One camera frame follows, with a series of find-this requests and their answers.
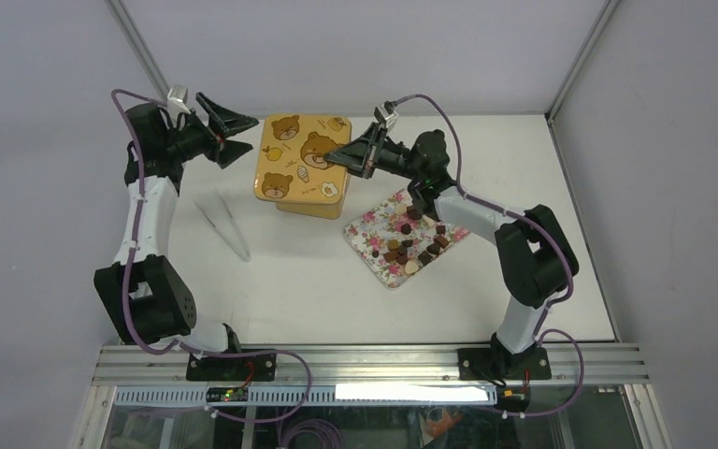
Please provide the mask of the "silver tin lid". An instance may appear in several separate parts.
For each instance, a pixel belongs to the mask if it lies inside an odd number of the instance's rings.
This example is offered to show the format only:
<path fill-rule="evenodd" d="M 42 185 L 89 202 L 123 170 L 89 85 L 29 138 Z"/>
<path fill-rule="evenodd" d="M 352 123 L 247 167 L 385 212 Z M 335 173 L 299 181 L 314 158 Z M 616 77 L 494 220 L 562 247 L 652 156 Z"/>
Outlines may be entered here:
<path fill-rule="evenodd" d="M 344 116 L 280 113 L 268 116 L 253 191 L 263 201 L 331 206 L 344 194 L 347 170 L 326 155 L 349 143 Z"/>

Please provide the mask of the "silver metal tongs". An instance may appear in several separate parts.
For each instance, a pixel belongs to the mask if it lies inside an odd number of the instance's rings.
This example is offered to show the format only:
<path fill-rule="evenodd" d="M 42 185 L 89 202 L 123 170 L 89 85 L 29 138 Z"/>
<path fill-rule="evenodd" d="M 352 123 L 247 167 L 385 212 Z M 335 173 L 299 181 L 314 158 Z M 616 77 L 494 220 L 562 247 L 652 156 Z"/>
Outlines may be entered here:
<path fill-rule="evenodd" d="M 216 189 L 204 190 L 194 195 L 194 204 L 216 235 L 236 256 L 243 262 L 250 262 L 248 242 L 222 195 Z"/>

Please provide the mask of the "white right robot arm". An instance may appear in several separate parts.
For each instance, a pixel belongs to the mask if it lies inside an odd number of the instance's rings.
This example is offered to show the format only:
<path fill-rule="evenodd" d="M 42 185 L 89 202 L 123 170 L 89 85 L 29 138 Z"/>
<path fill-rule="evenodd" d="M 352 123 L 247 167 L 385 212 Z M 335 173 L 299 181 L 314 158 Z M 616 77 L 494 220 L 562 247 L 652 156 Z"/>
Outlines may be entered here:
<path fill-rule="evenodd" d="M 512 379 L 539 362 L 539 334 L 553 305 L 574 291 L 579 262 L 554 212 L 536 205 L 506 208 L 466 191 L 449 174 L 444 133 L 421 133 L 408 148 L 373 123 L 350 143 L 328 152 L 326 161 L 363 179 L 378 169 L 409 180 L 408 192 L 422 215 L 457 225 L 492 243 L 510 293 L 502 324 L 485 355 L 470 359 L 477 375 Z"/>

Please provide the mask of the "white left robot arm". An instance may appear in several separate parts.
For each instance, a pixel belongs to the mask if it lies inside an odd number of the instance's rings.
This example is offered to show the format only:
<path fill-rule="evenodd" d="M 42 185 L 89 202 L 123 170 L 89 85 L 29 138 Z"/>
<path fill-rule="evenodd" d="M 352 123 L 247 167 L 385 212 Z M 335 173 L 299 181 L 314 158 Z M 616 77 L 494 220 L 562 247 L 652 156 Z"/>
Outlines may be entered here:
<path fill-rule="evenodd" d="M 123 175 L 129 211 L 113 261 L 93 275 L 95 290 L 122 342 L 151 355 L 180 348 L 208 356 L 208 368 L 232 380 L 244 367 L 237 334 L 198 313 L 192 291 L 169 260 L 168 242 L 186 164 L 204 157 L 229 167 L 252 149 L 234 137 L 259 122 L 202 93 L 190 108 L 179 86 L 165 100 L 131 94 L 137 103 L 125 108 L 120 98 L 129 94 L 111 93 L 130 134 Z"/>

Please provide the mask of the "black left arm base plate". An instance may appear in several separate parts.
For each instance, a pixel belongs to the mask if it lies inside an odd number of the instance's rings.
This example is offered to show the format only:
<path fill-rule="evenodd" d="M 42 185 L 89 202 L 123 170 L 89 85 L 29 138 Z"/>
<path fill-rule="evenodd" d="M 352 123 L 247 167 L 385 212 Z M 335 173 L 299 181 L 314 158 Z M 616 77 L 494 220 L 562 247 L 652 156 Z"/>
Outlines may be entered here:
<path fill-rule="evenodd" d="M 277 354 L 249 349 L 238 357 L 189 356 L 185 379 L 189 382 L 272 382 L 276 378 Z"/>

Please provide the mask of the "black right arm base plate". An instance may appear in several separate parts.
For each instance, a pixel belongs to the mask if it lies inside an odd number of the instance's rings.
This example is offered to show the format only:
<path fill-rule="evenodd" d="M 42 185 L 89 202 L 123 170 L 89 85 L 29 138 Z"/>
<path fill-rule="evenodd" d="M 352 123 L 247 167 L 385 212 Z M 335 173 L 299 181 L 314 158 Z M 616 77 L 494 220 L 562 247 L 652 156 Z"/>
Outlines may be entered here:
<path fill-rule="evenodd" d="M 551 364 L 544 348 L 532 346 L 519 354 L 491 347 L 459 348 L 456 351 L 462 381 L 550 380 Z"/>

